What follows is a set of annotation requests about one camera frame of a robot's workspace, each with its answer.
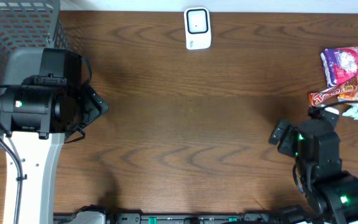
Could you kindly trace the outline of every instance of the wood grain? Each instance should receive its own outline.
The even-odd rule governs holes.
[[[306,94],[325,86],[319,54],[358,46],[358,15],[212,13],[212,46],[198,51],[185,48],[182,13],[60,17],[110,111],[63,147],[56,212],[306,206],[293,160],[267,139],[279,119],[307,119]],[[337,132],[358,176],[358,121],[341,118]],[[0,151],[0,223],[5,169]]]

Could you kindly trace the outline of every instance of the wire mesh basket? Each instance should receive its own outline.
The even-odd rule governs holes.
[[[15,50],[21,47],[70,49],[59,12],[59,0],[0,0],[0,84],[9,56]]]

